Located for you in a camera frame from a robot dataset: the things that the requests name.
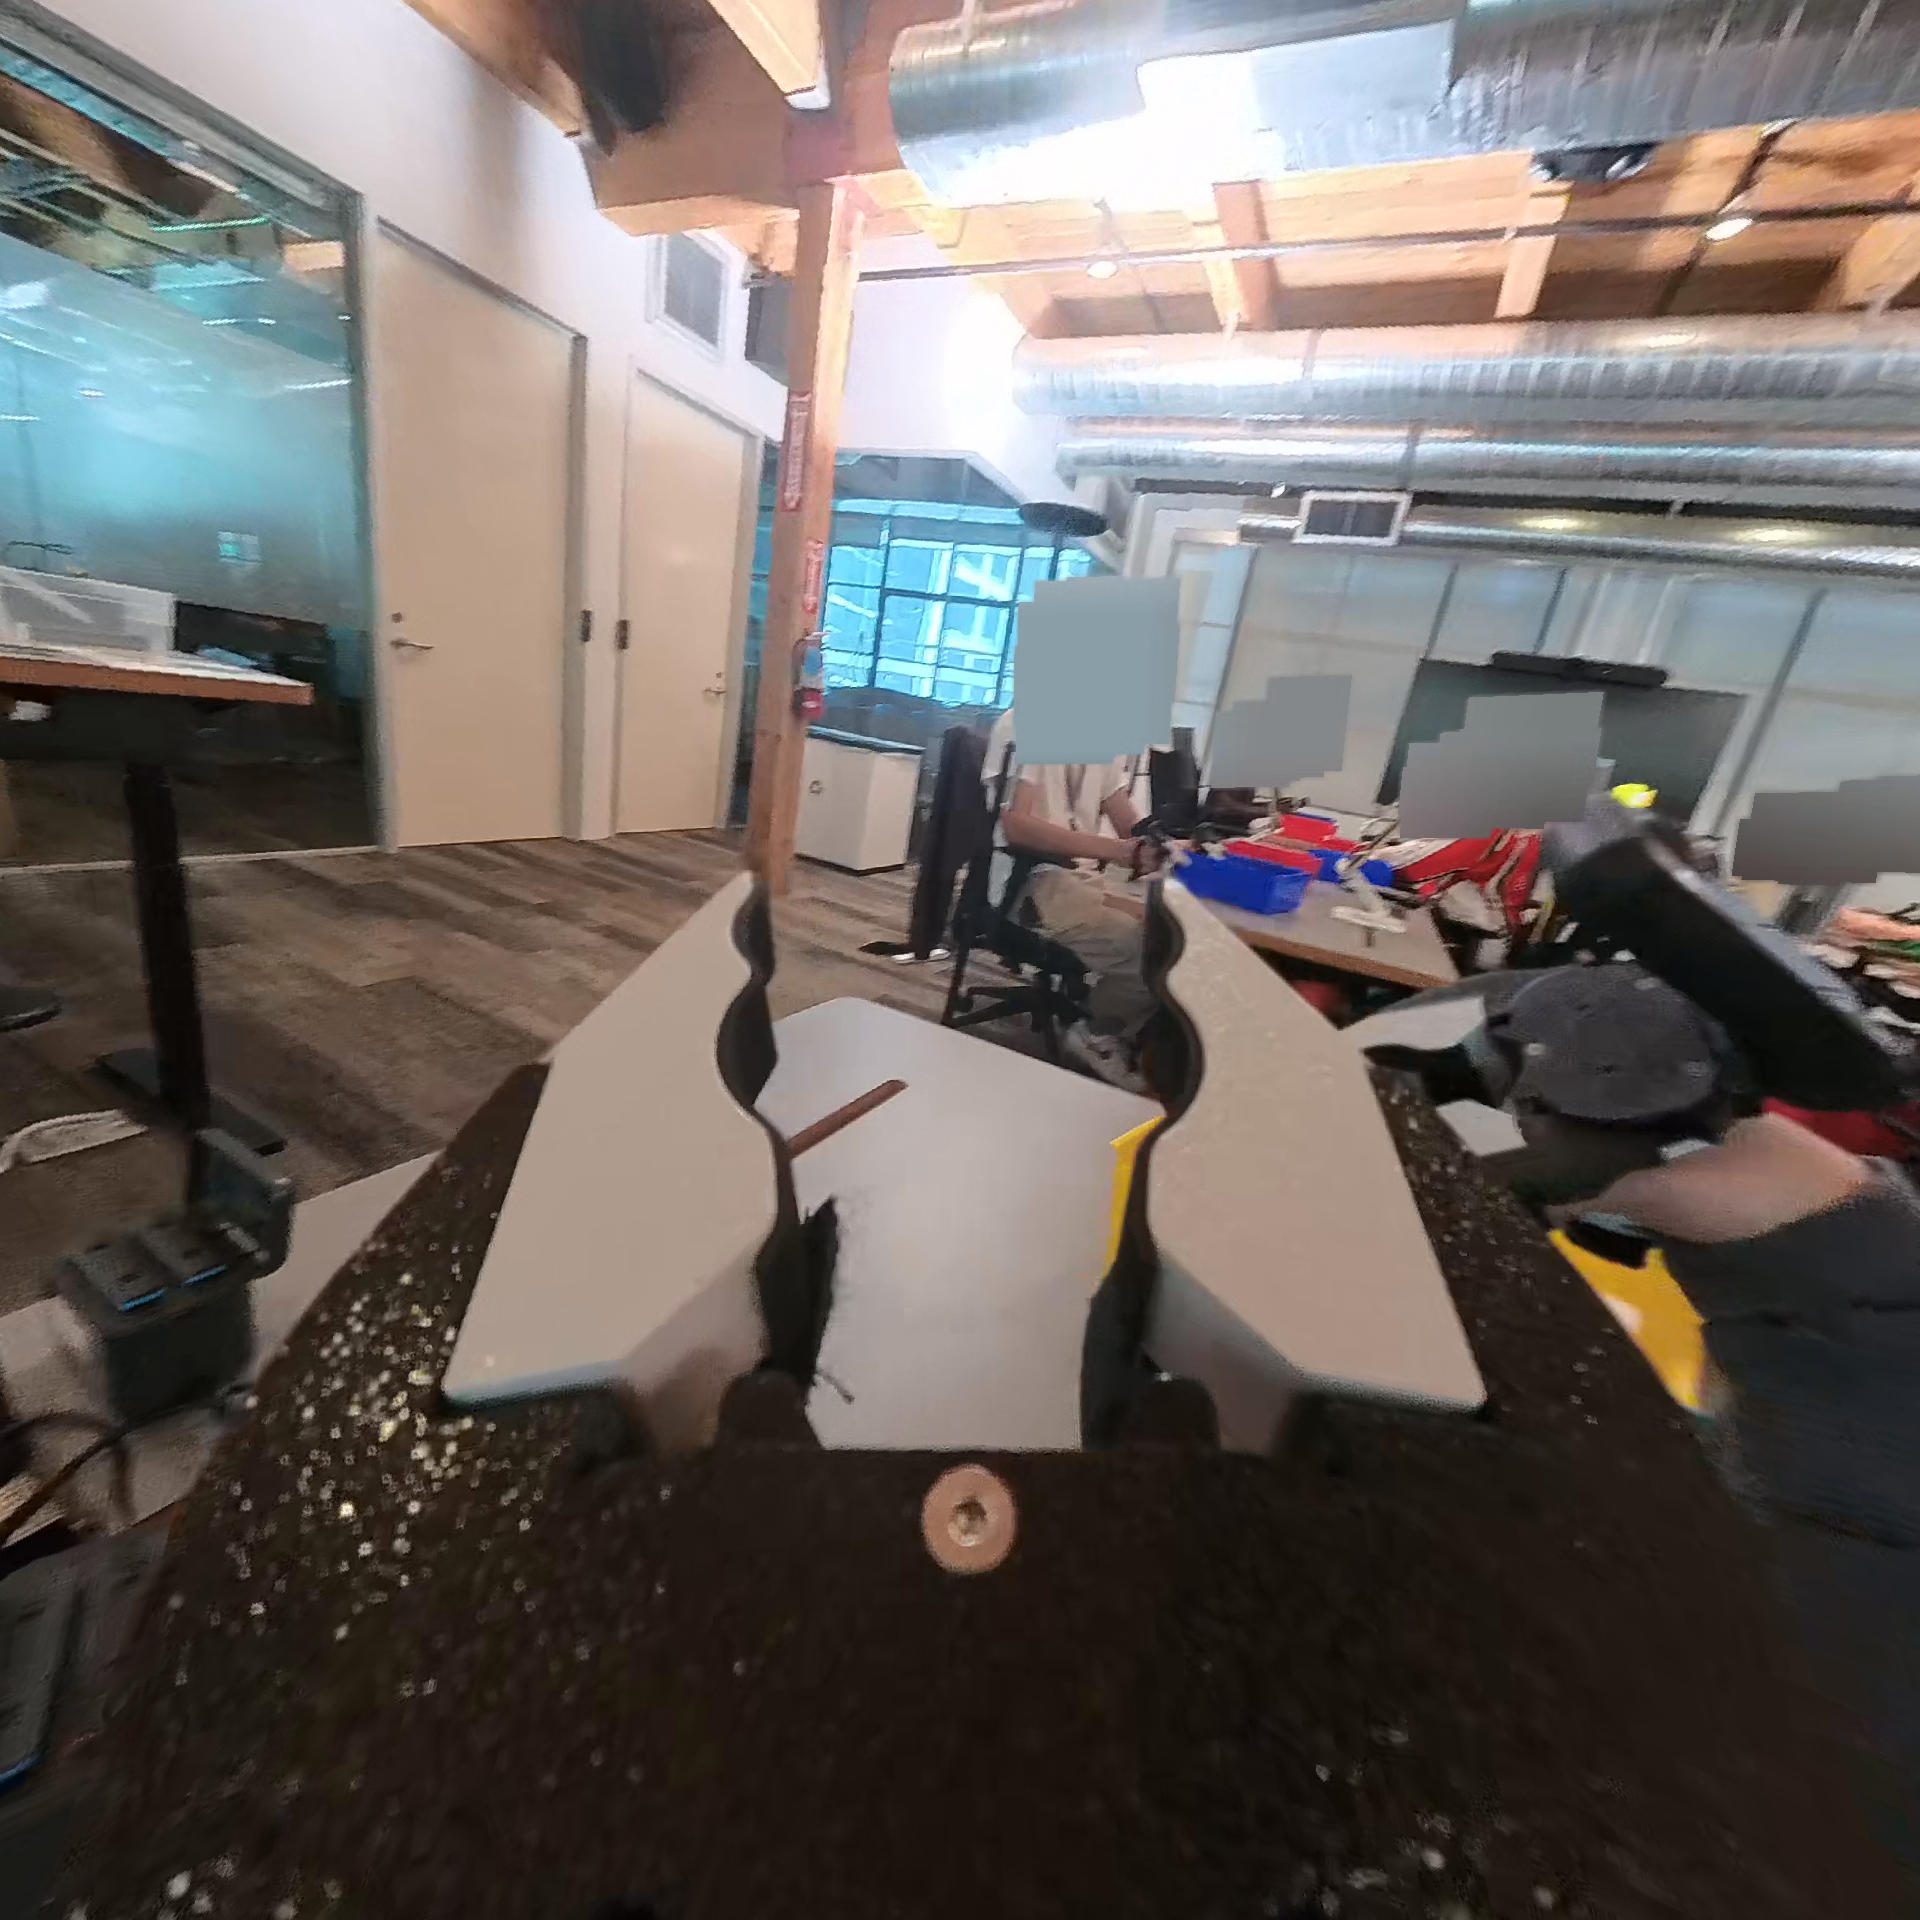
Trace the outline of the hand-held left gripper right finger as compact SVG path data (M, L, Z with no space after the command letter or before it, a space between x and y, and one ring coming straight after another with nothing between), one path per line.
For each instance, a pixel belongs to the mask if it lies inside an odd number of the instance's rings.
M1225 1451L1313 1401L1473 1419L1483 1375L1405 1179L1368 1054L1182 882L1145 903L1146 1086L1118 1262L1081 1330L1081 1446L1146 1395Z

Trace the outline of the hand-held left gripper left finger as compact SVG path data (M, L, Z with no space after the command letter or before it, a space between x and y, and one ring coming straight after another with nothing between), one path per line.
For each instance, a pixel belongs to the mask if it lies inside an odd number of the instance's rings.
M816 1380L832 1206L799 1214L760 1114L780 1069L773 903L718 886L544 1062L442 1391L617 1391L652 1446L710 1446L735 1380Z

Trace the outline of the person's right forearm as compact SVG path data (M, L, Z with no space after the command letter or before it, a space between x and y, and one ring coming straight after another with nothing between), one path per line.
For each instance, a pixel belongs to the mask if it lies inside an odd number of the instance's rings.
M1732 1461L1780 1524L1920 1547L1920 1214L1895 1165L1755 1239L1667 1239L1732 1380Z

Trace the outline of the person's right hand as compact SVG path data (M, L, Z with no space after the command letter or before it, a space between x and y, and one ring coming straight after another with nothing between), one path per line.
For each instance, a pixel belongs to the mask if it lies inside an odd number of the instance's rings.
M1765 1239L1800 1216L1834 1214L1876 1185L1876 1170L1838 1143L1784 1121L1736 1121L1715 1147L1632 1170L1597 1196L1556 1202L1546 1216L1623 1216L1657 1245Z

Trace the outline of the brown top table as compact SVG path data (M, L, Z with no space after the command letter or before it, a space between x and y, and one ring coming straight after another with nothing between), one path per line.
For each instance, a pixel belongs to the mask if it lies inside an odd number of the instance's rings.
M120 769L132 824L136 942L148 983L148 1048L108 1048L101 1069L144 1092L173 1130L226 1127L251 1151L285 1134L210 1092L208 1024L198 983L198 930L178 858L173 769L204 761L251 705L313 705L317 692L251 665L198 650L90 650L0 646L0 761L102 761Z
M1317 878L1303 878L1303 903L1282 916L1244 916L1239 903L1202 899L1202 910L1264 955L1320 968L1342 977L1375 977L1392 991L1458 983L1458 965L1430 910L1390 910L1390 927L1362 927L1357 899Z

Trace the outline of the blue bin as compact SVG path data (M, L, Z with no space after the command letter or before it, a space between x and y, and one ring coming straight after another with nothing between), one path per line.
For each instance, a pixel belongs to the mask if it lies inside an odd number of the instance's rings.
M1234 916L1282 917L1305 903L1317 863L1295 853L1184 847L1171 868L1191 899Z

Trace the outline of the yellow bin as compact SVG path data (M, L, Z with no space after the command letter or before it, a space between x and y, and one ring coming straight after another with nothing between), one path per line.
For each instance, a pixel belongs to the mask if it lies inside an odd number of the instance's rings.
M1110 1170L1110 1233L1105 1233L1105 1268L1120 1258L1120 1222L1131 1202L1131 1170L1145 1143L1159 1130L1159 1121L1145 1121L1110 1143L1118 1170ZM1597 1307L1623 1321L1623 1330L1637 1345L1637 1354L1655 1363L1667 1380L1671 1401L1687 1412L1710 1412L1710 1348L1703 1348L1703 1314L1671 1277L1657 1252L1643 1252L1643 1262L1615 1262L1579 1239L1571 1231L1549 1231L1549 1245L1571 1271L1597 1292Z

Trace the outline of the white recycling cabinet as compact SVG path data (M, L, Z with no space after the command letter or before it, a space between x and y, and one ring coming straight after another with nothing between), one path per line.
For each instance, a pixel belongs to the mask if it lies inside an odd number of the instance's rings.
M810 726L793 853L847 878L902 868L917 777L917 744Z

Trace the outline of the black office chair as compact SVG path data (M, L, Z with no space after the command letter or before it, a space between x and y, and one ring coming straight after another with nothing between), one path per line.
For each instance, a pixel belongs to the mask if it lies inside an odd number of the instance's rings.
M944 734L911 933L863 950L916 968L949 965L944 1027L1024 1024L1041 1054L1064 1064L1064 1034L1087 1017L1087 968L1041 927L1030 886L1047 858L997 845L1012 748L997 769L983 757L983 726Z

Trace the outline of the white door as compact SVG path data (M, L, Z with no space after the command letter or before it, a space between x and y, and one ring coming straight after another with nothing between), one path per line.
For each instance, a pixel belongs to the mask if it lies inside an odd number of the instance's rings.
M735 796L760 435L647 370L624 398L617 830L718 824Z
M368 236L368 509L388 830L564 824L585 335Z

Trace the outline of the large window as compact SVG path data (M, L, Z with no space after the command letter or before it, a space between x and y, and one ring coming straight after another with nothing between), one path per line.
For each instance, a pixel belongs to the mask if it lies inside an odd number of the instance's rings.
M1110 564L1081 538L1030 529L975 460L847 451L822 590L827 692L1004 705L1020 607L1041 580L1078 577Z

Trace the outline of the clear plastic box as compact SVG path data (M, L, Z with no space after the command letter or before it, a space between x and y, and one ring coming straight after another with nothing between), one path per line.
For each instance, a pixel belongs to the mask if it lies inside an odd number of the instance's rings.
M0 564L5 646L173 650L173 626L173 590Z

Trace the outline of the large black wall screen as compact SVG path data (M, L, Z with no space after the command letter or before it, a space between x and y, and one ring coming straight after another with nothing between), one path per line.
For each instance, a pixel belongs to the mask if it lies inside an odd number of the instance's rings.
M1657 665L1606 665L1556 650L1491 650L1483 665L1425 658L1415 665L1400 734L1382 761L1375 804L1400 804L1409 744L1461 726L1473 697L1549 697L1597 692L1597 757L1615 777L1646 781L1655 809L1691 822L1715 769L1741 726L1741 692L1671 685Z

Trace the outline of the silver ceiling duct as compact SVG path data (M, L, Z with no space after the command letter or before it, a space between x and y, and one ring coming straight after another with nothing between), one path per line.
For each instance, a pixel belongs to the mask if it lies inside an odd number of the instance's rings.
M1914 428L1098 416L1062 478L1914 509Z
M1012 398L1051 416L1914 428L1920 313L1024 335Z
M1914 70L1904 0L1004 5L898 35L887 110L936 201L1182 209L1229 178L1901 116Z

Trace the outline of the wooden post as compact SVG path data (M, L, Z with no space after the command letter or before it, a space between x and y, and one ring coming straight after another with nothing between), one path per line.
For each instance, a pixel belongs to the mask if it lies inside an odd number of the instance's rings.
M790 402L773 496L773 577L758 665L748 863L785 899L799 847L804 711L799 682L822 626L838 416L862 281L863 201L853 178L799 190L799 255L790 287Z

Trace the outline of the glass wall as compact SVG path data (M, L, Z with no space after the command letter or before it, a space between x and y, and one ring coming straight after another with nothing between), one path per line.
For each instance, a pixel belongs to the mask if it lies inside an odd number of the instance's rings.
M5 5L5 564L173 590L173 650L317 692L178 770L193 853L376 845L353 249L353 190Z

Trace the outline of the wall air vent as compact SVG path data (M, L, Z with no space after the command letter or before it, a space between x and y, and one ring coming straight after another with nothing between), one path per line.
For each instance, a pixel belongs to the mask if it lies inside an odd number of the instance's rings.
M727 360L742 249L718 236L652 236L647 249L647 326Z

